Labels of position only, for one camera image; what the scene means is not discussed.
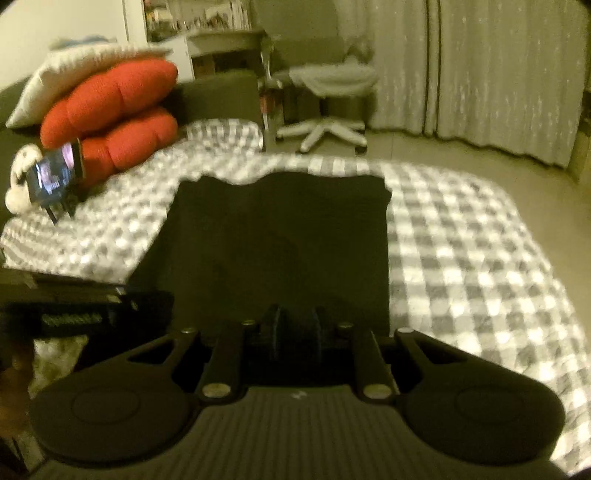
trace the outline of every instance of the bed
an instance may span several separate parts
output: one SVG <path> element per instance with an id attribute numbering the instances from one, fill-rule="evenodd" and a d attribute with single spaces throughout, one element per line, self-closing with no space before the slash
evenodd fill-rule
<path id="1" fill-rule="evenodd" d="M 158 234 L 182 179 L 209 174 L 241 184 L 281 170 L 382 176 L 392 192 L 391 333 L 410 326 L 545 383 L 566 410 L 553 460 L 568 473 L 591 465 L 587 341 L 564 286 L 501 188 L 455 171 L 264 154 L 262 147 L 256 124 L 195 122 L 185 139 L 109 179 L 74 219 L 54 226 L 39 211 L 8 222 L 0 238 L 5 266 L 124 283 Z M 75 345 L 71 355 L 80 351 Z M 43 361 L 35 368 L 40 385 Z"/>

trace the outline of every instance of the ribbed black surface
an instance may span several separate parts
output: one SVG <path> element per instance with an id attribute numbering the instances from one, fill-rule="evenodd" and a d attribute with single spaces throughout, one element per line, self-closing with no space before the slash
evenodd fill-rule
<path id="1" fill-rule="evenodd" d="M 251 388 L 210 407 L 169 451 L 111 470 L 47 462 L 34 480 L 434 480 L 564 479 L 550 462 L 491 468 L 434 451 L 390 407 L 360 402 L 349 387 Z"/>

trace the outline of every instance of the chair base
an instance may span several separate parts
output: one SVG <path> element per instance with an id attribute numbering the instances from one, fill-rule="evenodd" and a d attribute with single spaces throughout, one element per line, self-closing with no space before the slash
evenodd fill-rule
<path id="1" fill-rule="evenodd" d="M 323 117 L 281 127 L 277 130 L 275 139 L 281 141 L 288 137 L 307 135 L 301 143 L 298 152 L 308 153 L 320 141 L 324 134 L 329 132 L 341 140 L 355 145 L 356 153 L 365 153 L 367 151 L 368 141 L 358 131 L 365 132 L 365 123 L 361 120 Z"/>

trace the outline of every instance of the white stuffed animal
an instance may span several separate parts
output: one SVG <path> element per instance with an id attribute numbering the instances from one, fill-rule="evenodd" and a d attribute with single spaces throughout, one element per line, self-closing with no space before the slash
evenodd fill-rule
<path id="1" fill-rule="evenodd" d="M 11 213 L 22 215 L 33 209 L 27 182 L 19 184 L 18 179 L 24 177 L 27 170 L 42 158 L 41 150 L 34 144 L 25 145 L 14 156 L 10 168 L 10 188 L 4 197 L 4 203 Z"/>

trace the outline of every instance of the chair seat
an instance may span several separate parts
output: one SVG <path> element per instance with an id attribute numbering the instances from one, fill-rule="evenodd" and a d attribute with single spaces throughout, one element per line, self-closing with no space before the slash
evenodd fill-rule
<path id="1" fill-rule="evenodd" d="M 273 78 L 310 90 L 320 98 L 363 96 L 378 81 L 373 67 L 360 63 L 304 65 L 273 74 Z"/>

